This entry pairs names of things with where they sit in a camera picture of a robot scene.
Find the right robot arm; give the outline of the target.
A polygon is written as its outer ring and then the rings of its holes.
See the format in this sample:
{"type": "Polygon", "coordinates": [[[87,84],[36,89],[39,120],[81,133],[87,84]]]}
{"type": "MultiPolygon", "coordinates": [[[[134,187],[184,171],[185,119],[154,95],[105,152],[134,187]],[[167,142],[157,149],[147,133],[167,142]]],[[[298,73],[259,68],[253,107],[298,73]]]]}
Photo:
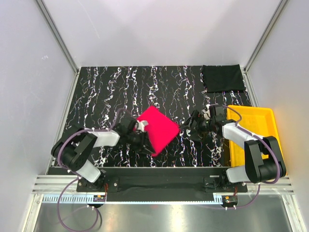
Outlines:
{"type": "Polygon", "coordinates": [[[278,140],[264,137],[242,127],[238,120],[229,119],[227,111],[236,112],[227,105],[211,104],[201,112],[194,110],[181,125],[189,130],[190,140],[203,142],[208,133],[216,133],[236,143],[244,150],[244,165],[228,168],[222,178],[225,185],[251,182],[275,184],[287,174],[278,140]]]}

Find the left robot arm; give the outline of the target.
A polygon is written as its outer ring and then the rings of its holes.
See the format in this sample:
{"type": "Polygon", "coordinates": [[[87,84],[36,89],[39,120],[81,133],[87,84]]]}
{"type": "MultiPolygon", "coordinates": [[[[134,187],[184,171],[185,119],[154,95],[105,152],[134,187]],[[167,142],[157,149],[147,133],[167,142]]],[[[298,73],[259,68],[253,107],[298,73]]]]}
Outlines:
{"type": "Polygon", "coordinates": [[[131,145],[137,153],[151,155],[155,149],[145,127],[146,120],[125,117],[110,129],[87,129],[74,127],[72,135],[62,136],[51,149],[51,156],[59,166],[78,176],[94,191],[107,187],[105,172],[99,170],[88,158],[93,148],[131,145]]]}

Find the pink t shirt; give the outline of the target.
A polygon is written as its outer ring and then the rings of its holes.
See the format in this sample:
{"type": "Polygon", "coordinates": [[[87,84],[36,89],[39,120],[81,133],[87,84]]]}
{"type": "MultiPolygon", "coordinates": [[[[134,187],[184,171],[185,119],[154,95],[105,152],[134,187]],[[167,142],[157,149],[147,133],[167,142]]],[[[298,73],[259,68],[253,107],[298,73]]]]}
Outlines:
{"type": "Polygon", "coordinates": [[[146,120],[148,122],[145,131],[148,132],[150,141],[155,149],[152,157],[156,157],[162,152],[180,133],[179,125],[161,113],[155,106],[150,106],[137,120],[146,120]]]}

